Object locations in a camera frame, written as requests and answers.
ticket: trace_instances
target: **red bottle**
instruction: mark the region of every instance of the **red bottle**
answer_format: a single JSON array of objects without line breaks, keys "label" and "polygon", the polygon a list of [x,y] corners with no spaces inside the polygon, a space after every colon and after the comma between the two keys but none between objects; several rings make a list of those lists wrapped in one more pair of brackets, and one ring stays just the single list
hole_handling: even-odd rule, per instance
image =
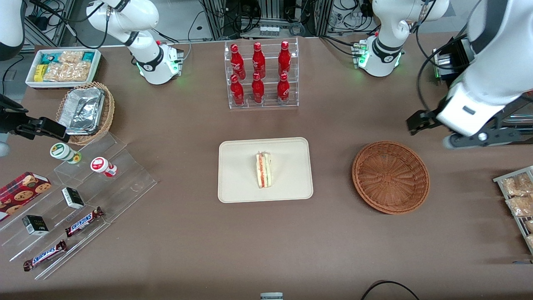
[{"label": "red bottle", "polygon": [[261,76],[258,72],[254,73],[254,82],[252,82],[252,90],[254,91],[255,103],[263,103],[265,99],[265,85],[263,84],[263,81],[261,81]]},{"label": "red bottle", "polygon": [[243,86],[239,82],[239,78],[235,74],[231,74],[231,94],[233,95],[233,102],[237,106],[244,105],[244,90]]},{"label": "red bottle", "polygon": [[289,102],[289,88],[290,85],[287,82],[287,73],[282,73],[279,76],[278,82],[278,103],[285,105]]},{"label": "red bottle", "polygon": [[254,56],[252,57],[254,64],[254,72],[258,72],[261,78],[267,75],[267,67],[265,65],[265,54],[261,51],[261,43],[254,43]]},{"label": "red bottle", "polygon": [[231,68],[233,73],[239,76],[240,80],[246,78],[246,71],[244,71],[244,59],[243,56],[239,53],[239,47],[236,44],[230,46],[231,49]]},{"label": "red bottle", "polygon": [[281,51],[278,56],[278,73],[281,75],[283,72],[289,73],[290,71],[290,52],[289,52],[289,42],[281,42]]}]

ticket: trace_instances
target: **brown tabletop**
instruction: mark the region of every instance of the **brown tabletop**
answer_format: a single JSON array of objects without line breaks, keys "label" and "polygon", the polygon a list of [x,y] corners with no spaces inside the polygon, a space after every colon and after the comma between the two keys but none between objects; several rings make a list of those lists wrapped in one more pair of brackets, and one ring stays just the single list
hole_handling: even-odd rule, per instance
[{"label": "brown tabletop", "polygon": [[[429,51],[451,34],[421,35]],[[99,81],[116,101],[111,132],[161,181],[50,278],[34,281],[0,255],[0,299],[357,299],[373,282],[397,280],[422,299],[526,299],[533,266],[492,178],[533,164],[530,146],[449,151],[445,128],[411,137],[421,108],[414,37],[386,78],[355,70],[318,38],[299,38],[300,107],[228,108],[224,43],[194,44],[183,75],[148,84],[127,48],[102,48]],[[446,92],[424,72],[430,106]],[[31,116],[54,117],[64,90],[28,88]],[[217,198],[219,144],[304,137],[314,195],[308,200],[224,204]],[[427,165],[431,191],[418,210],[382,214],[357,195],[350,166],[378,140],[401,142]],[[48,174],[53,139],[10,137],[0,185],[24,171]],[[380,287],[368,299],[411,299]]]}]

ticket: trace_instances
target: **snickers bar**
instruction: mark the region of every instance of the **snickers bar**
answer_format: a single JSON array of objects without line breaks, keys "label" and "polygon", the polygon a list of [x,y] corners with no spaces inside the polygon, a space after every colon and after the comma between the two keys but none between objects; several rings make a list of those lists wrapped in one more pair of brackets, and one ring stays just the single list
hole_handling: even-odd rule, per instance
[{"label": "snickers bar", "polygon": [[38,264],[42,263],[43,261],[51,258],[52,256],[67,251],[67,244],[64,240],[61,240],[59,244],[55,245],[54,247],[48,249],[47,251],[44,251],[40,255],[34,257],[33,259],[29,259],[24,262],[24,271],[28,272],[34,267],[36,267]]},{"label": "snickers bar", "polygon": [[103,211],[98,206],[95,210],[91,211],[91,213],[85,216],[83,219],[79,220],[78,222],[75,222],[74,225],[65,229],[65,231],[67,232],[67,237],[69,238],[73,236],[75,233],[85,228],[87,225],[92,223],[92,221],[96,220],[101,215],[103,215]]}]

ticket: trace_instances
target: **red lid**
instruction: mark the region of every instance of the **red lid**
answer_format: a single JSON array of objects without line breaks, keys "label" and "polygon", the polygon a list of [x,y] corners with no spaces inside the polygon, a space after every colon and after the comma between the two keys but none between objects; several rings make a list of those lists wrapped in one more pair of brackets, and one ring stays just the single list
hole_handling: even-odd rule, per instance
[{"label": "red lid", "polygon": [[231,49],[231,53],[239,52],[239,47],[237,47],[237,44],[231,44],[230,49]]}]

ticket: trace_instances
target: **brown basket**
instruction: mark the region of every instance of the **brown basket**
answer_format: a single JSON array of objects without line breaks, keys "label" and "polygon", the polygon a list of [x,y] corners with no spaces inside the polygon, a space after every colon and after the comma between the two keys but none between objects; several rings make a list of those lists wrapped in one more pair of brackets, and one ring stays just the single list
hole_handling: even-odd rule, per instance
[{"label": "brown basket", "polygon": [[353,161],[352,179],[363,200],[391,215],[417,209],[430,190],[430,176],[422,159],[393,141],[365,146]]},{"label": "brown basket", "polygon": [[[100,117],[100,125],[96,134],[91,136],[70,136],[69,143],[76,144],[79,146],[85,146],[92,140],[95,140],[99,137],[103,137],[111,127],[111,123],[113,122],[113,113],[115,113],[115,100],[113,99],[113,95],[111,95],[105,85],[99,82],[91,82],[77,86],[74,89],[80,90],[88,88],[100,88],[104,90],[104,92],[106,93],[106,97],[104,99],[104,107],[102,108],[102,116]],[[55,115],[56,122],[59,121],[59,117],[61,116],[61,112],[63,111],[63,105],[65,104],[66,99],[67,95],[63,97],[63,101],[61,101],[61,104],[59,105],[58,112]]]}]

